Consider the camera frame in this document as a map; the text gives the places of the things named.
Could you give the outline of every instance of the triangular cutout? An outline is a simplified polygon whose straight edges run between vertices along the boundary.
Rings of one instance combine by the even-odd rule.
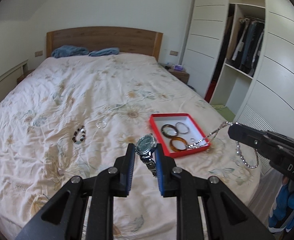
[[[58,225],[62,219],[68,198],[69,192],[65,192],[44,212],[42,215],[42,220]]]
[[[234,226],[241,222],[246,221],[248,218],[240,210],[240,208],[229,198],[229,196],[222,192],[221,199],[227,212],[229,223]]]

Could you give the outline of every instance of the watch bezel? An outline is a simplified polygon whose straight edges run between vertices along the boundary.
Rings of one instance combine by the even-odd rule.
[[[137,145],[142,141],[142,139],[145,137],[145,136],[151,136],[152,137],[152,145],[151,145],[151,147],[149,147],[147,150],[145,150],[145,151],[143,151],[143,152],[138,152],[138,150],[137,150]],[[148,134],[145,134],[144,136],[142,136],[142,137],[140,137],[139,139],[138,139],[138,141],[136,142],[136,144],[135,144],[135,152],[138,154],[138,155],[145,155],[145,154],[147,154],[147,153],[149,153],[149,152],[154,152],[154,150],[153,149],[155,149],[157,147],[157,140],[156,140],[156,138],[154,137],[154,135],[152,134],[152,133],[148,133]]]

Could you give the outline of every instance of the wardrobe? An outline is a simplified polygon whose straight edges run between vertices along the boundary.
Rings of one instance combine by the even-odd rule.
[[[232,60],[245,19],[264,24],[260,47],[251,53],[256,62],[247,63],[254,66],[251,73]],[[182,64],[190,74],[188,84],[211,105],[228,107],[234,121],[294,138],[294,6],[289,0],[194,0]]]

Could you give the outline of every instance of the ring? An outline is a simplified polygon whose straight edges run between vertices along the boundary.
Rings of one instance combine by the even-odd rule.
[[[176,148],[176,147],[172,144],[173,141],[180,141],[180,142],[183,142],[184,145],[185,145],[185,148],[184,148],[184,149],[178,149],[178,148]],[[174,152],[182,152],[182,151],[185,151],[185,150],[187,149],[187,146],[186,146],[186,145],[188,145],[187,141],[186,141],[185,139],[181,138],[181,137],[175,137],[175,138],[172,138],[172,139],[170,140],[170,143],[169,143],[169,146],[170,146],[171,150],[173,150]]]
[[[107,123],[105,121],[100,121],[96,124],[98,128],[105,128],[107,126]]]
[[[187,131],[186,131],[186,132],[181,132],[181,131],[179,131],[179,129],[178,129],[178,127],[177,127],[178,124],[182,124],[184,127],[186,127],[186,128],[187,128]],[[184,123],[182,123],[182,122],[177,122],[176,125],[175,125],[175,127],[177,128],[178,132],[181,133],[181,134],[187,134],[187,133],[190,132],[189,127],[186,126],[186,125],[185,125]]]
[[[164,128],[166,128],[166,127],[173,129],[175,135],[170,135],[170,134],[168,134],[168,132],[166,132],[166,131],[164,130]],[[163,136],[165,136],[165,137],[167,137],[167,138],[175,138],[175,137],[178,135],[178,133],[179,133],[178,130],[177,130],[177,128],[174,127],[174,126],[171,125],[171,124],[165,124],[165,125],[163,125],[163,126],[161,127],[161,132],[162,132]]]

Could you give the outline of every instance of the red box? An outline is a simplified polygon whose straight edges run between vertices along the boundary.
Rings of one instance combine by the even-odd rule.
[[[194,119],[189,114],[152,114],[150,116],[149,121],[150,121],[152,129],[154,130],[154,134],[157,138],[157,141],[161,143],[163,152],[166,156],[169,156],[172,158],[182,157],[189,154],[195,154],[198,152],[205,151],[210,147],[209,140],[206,139],[205,140],[206,143],[205,141],[202,142],[205,145],[200,148],[185,150],[181,152],[173,152],[170,149],[169,147],[170,139],[163,136],[163,134],[161,133],[161,127],[164,124],[175,125],[175,122],[184,122],[184,123],[186,122],[188,124],[187,126],[190,129],[190,132],[189,132],[190,134],[189,135],[179,134],[178,137],[184,138],[185,140],[187,140],[189,144],[192,144],[192,141],[188,140],[190,136],[193,136],[192,138],[194,138],[195,141],[205,138],[206,135],[203,133],[201,128],[198,126],[198,124],[194,121]]]

